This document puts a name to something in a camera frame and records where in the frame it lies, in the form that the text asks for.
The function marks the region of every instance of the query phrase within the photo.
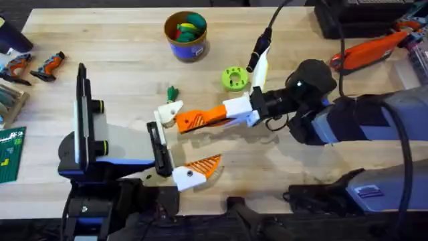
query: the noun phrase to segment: orange gripper pad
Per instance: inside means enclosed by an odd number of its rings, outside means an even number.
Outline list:
[[[193,171],[202,173],[208,179],[219,166],[220,160],[221,155],[215,155],[186,164],[185,167],[192,169]]]
[[[354,70],[370,64],[376,60],[381,59],[389,51],[393,51],[394,48],[401,42],[408,33],[400,31],[383,37],[381,39],[375,39],[369,42],[358,44],[352,48],[345,50],[345,70]],[[340,53],[333,56],[330,60],[330,65],[336,60],[340,59]],[[339,69],[340,64],[332,65],[336,70]]]
[[[224,104],[211,110],[191,110],[177,114],[175,117],[180,133],[186,133],[208,125],[223,125],[229,121]]]

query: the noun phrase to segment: colorful toy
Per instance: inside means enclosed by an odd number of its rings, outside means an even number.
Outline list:
[[[29,73],[45,82],[53,82],[56,80],[56,77],[52,72],[61,65],[65,58],[66,55],[62,51],[59,51],[49,57],[37,70],[32,70]]]
[[[167,90],[167,104],[174,102],[179,95],[179,89],[174,88],[174,86],[169,86]]]
[[[241,91],[248,83],[247,71],[241,67],[228,67],[221,74],[221,84],[228,91]]]
[[[207,28],[207,22],[197,13],[186,16],[186,23],[177,24],[175,41],[181,43],[191,42],[202,35]]]
[[[187,22],[192,23],[198,29],[204,29],[207,27],[205,19],[197,13],[191,13],[186,17]]]

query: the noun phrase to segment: black cable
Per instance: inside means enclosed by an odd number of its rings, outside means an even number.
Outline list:
[[[270,19],[269,22],[269,26],[270,28],[272,28],[272,25],[275,23],[276,17],[278,16],[278,14],[280,13],[281,9],[283,6],[286,6],[288,3],[290,3],[293,0],[284,0],[281,5],[276,9],[274,15],[272,16],[272,18]]]
[[[271,118],[269,118],[269,119],[267,119],[266,121],[265,121],[265,127],[269,130],[269,131],[271,131],[271,132],[276,132],[276,131],[279,131],[279,130],[282,130],[284,127],[286,127],[287,125],[288,125],[288,121],[289,121],[289,119],[288,119],[288,114],[287,114],[287,119],[286,119],[286,121],[285,121],[285,123],[282,125],[282,126],[280,126],[280,127],[278,127],[278,128],[271,128],[270,127],[270,125],[269,125],[269,122],[270,121],[272,121],[272,120],[274,120],[275,118],[273,118],[273,117],[271,117]]]
[[[397,112],[389,106],[389,104],[385,102],[381,102],[381,105],[383,108],[385,108],[391,118],[393,119],[395,126],[397,128],[397,132],[399,134],[399,138],[401,141],[401,150],[403,152],[403,159],[404,159],[404,184],[403,184],[403,193],[401,194],[401,200],[399,204],[398,209],[398,218],[397,222],[395,224],[395,227],[393,228],[393,231],[399,232],[404,224],[405,216],[407,209],[409,208],[410,204],[410,198],[412,194],[412,187],[413,187],[413,161],[412,161],[412,154],[411,154],[411,148],[409,143],[409,138],[407,136],[407,132],[405,130],[404,124],[402,120],[400,119],[400,116],[397,114]]]
[[[152,220],[152,221],[150,221],[150,222],[147,224],[147,227],[146,227],[146,229],[144,230],[144,233],[142,234],[142,237],[141,237],[140,241],[143,241],[143,240],[146,238],[146,235],[147,235],[147,233],[148,233],[148,230],[149,230],[149,229],[150,229],[150,227],[152,226],[153,222],[154,222],[154,218],[153,218],[153,220]]]
[[[71,181],[72,188],[70,192],[68,193],[66,203],[64,204],[64,209],[62,210],[62,217],[61,217],[61,226],[60,226],[60,240],[64,241],[64,228],[66,227],[66,220],[67,220],[67,214],[68,214],[68,206],[70,204],[70,200],[72,198],[72,195],[74,194],[76,190],[76,184]]]
[[[233,214],[234,214],[236,220],[238,221],[238,225],[241,226],[241,230],[243,230],[243,233],[245,234],[245,239],[247,241],[253,241],[253,238],[251,235],[251,230],[245,224],[245,220],[239,215],[239,213],[237,211],[233,211]]]
[[[334,24],[337,27],[339,36],[340,36],[340,66],[339,66],[339,81],[338,81],[338,89],[339,89],[339,95],[342,98],[349,98],[347,95],[345,95],[343,91],[343,70],[344,70],[344,59],[345,59],[345,42],[344,42],[344,33],[342,25],[340,24],[337,15],[334,14],[331,10],[331,8],[328,6],[327,2],[325,0],[320,0],[322,2],[322,5],[324,6],[325,10],[327,10],[328,14],[333,19]],[[271,21],[269,22],[269,27],[272,28],[272,25],[274,24],[274,21],[276,17],[278,16],[278,13],[281,11],[282,7],[287,5],[290,1],[285,0],[275,11],[274,16],[272,16]],[[382,102],[382,107],[384,107],[389,114],[391,115],[391,118],[393,119],[395,126],[397,127],[397,132],[400,138],[401,142],[401,149],[403,152],[403,159],[404,159],[404,186],[403,186],[403,193],[401,196],[400,204],[399,204],[399,210],[398,210],[398,218],[397,222],[394,226],[394,231],[399,232],[402,228],[402,225],[405,220],[405,215],[407,212],[407,209],[409,208],[410,198],[411,198],[411,192],[413,188],[413,160],[411,156],[411,149],[410,149],[410,143],[409,138],[407,136],[404,124],[400,118],[400,116],[395,112],[393,108],[391,108],[387,103]]]
[[[337,18],[337,15],[333,13],[331,8],[328,6],[327,2],[325,0],[321,0],[322,6],[325,8],[325,10],[328,12],[328,14],[333,19],[334,24],[337,27],[337,30],[339,32],[340,36],[340,66],[339,66],[339,95],[340,97],[348,98],[345,93],[343,92],[343,63],[345,62],[345,35],[343,34],[343,28],[342,24],[340,24],[339,19]]]

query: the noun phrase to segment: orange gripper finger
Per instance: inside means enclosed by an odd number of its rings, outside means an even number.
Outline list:
[[[175,117],[175,122],[179,127],[180,133],[186,133],[206,126],[223,125],[229,121],[224,104],[211,110],[191,110],[178,114]]]
[[[219,166],[220,159],[221,155],[215,155],[186,164],[185,167],[192,169],[193,171],[202,173],[208,179]]]

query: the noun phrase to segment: black knob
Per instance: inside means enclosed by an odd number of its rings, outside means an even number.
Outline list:
[[[96,114],[104,113],[104,101],[103,100],[92,100],[92,112]]]
[[[108,155],[108,141],[95,141],[94,149],[97,157]]]

